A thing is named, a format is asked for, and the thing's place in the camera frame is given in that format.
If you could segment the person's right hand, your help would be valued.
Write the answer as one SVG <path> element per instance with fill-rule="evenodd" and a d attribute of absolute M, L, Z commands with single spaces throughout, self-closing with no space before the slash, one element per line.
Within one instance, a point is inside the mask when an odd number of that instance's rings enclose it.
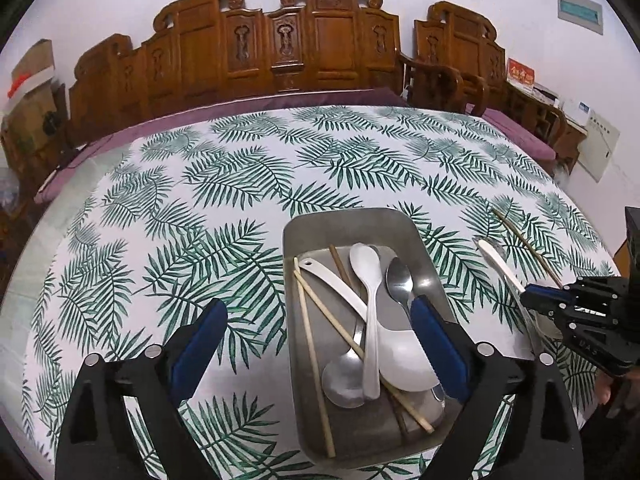
<path fill-rule="evenodd" d="M 594 391 L 606 418 L 615 418 L 622 411 L 639 408 L 639 367 L 634 367 L 624 377 L 612 377 L 599 370 Z"/>

